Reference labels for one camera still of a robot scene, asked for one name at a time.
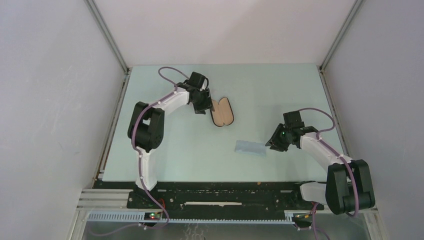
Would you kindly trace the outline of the blue cleaning cloth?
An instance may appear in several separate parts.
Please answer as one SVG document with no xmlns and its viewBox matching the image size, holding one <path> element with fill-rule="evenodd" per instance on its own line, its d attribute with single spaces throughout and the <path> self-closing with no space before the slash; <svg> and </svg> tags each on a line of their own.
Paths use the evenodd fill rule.
<svg viewBox="0 0 424 240">
<path fill-rule="evenodd" d="M 234 151 L 239 154 L 265 157 L 267 148 L 264 143 L 237 140 Z"/>
</svg>

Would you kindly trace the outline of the black glasses case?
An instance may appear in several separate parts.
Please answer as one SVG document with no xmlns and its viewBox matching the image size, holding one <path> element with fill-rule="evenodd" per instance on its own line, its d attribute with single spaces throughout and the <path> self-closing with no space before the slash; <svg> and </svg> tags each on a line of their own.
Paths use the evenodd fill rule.
<svg viewBox="0 0 424 240">
<path fill-rule="evenodd" d="M 227 97 L 220 100 L 212 100 L 212 109 L 210 110 L 212 122 L 217 127 L 231 125 L 234 120 L 234 113 Z"/>
</svg>

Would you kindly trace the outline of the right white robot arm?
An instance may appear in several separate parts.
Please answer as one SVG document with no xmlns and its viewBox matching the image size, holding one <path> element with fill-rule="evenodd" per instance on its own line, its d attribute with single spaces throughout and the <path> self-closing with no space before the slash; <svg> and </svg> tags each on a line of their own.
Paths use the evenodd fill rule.
<svg viewBox="0 0 424 240">
<path fill-rule="evenodd" d="M 313 203 L 329 207 L 335 215 L 356 216 L 360 210 L 376 204 L 368 163 L 338 152 L 321 136 L 322 131 L 306 126 L 301 111 L 283 114 L 266 147 L 278 152 L 288 151 L 291 145 L 309 154 L 326 172 L 326 181 L 303 181 L 295 184 L 291 204 L 304 209 Z"/>
</svg>

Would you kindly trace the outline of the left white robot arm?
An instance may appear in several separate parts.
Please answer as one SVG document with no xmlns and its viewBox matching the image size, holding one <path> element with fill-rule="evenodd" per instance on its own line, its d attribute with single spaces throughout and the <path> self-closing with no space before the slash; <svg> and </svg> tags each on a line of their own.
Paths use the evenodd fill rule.
<svg viewBox="0 0 424 240">
<path fill-rule="evenodd" d="M 138 188 L 143 189 L 138 201 L 145 208 L 153 208 L 158 202 L 158 194 L 152 191 L 158 182 L 153 153 L 163 141 L 165 117 L 186 105 L 191 105 L 198 115 L 205 115 L 213 108 L 209 79 L 203 74 L 192 72 L 185 81 L 171 83 L 173 90 L 161 99 L 135 104 L 127 130 L 137 154 L 138 177 L 135 182 Z"/>
</svg>

